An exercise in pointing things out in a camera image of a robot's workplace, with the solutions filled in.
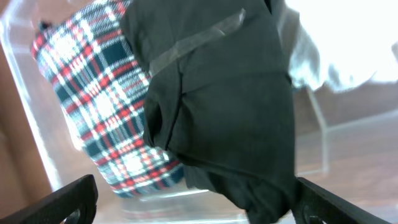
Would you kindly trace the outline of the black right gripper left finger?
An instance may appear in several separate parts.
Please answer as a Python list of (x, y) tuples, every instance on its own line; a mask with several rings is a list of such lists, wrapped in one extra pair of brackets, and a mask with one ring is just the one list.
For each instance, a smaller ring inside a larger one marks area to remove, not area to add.
[(96, 215), (98, 189), (88, 174), (42, 198), (37, 203), (1, 219), (10, 223), (77, 223), (92, 224)]

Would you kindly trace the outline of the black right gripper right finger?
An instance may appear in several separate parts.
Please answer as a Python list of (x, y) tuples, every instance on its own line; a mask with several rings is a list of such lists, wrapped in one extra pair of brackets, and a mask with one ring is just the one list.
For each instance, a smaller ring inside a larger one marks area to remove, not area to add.
[(292, 208), (297, 224), (389, 224), (303, 177), (297, 185), (298, 201)]

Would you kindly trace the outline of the black cloth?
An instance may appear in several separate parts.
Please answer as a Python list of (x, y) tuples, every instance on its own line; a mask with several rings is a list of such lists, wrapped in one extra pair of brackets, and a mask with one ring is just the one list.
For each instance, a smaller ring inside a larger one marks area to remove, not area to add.
[(121, 28), (150, 76), (144, 142), (224, 195), (251, 223), (294, 205), (292, 86), (274, 1), (133, 1)]

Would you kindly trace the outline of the plaid flannel cloth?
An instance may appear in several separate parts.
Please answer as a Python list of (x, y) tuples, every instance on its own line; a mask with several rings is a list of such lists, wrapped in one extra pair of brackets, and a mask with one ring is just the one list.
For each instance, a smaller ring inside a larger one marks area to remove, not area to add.
[(142, 70), (119, 21), (127, 1), (94, 1), (58, 25), (41, 22), (32, 56), (51, 84), (78, 146), (124, 198), (166, 189), (183, 167), (146, 146)]

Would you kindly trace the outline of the white printed cloth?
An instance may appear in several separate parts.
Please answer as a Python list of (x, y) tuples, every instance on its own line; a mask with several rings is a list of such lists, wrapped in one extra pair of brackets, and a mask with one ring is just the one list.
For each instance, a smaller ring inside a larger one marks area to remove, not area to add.
[(296, 88), (397, 83), (397, 0), (283, 1), (277, 25)]

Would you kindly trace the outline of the clear plastic storage box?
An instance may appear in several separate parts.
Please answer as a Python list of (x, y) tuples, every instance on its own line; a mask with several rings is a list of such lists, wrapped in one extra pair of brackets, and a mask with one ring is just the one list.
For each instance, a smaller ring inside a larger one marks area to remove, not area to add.
[[(77, 150), (51, 86), (30, 45), (41, 20), (60, 22), (84, 1), (3, 1), (1, 45), (54, 190), (93, 174), (96, 223), (245, 223), (242, 210), (184, 183), (150, 197), (117, 197), (88, 156)], [(388, 222), (397, 222), (397, 85), (326, 88), (294, 95), (297, 173)]]

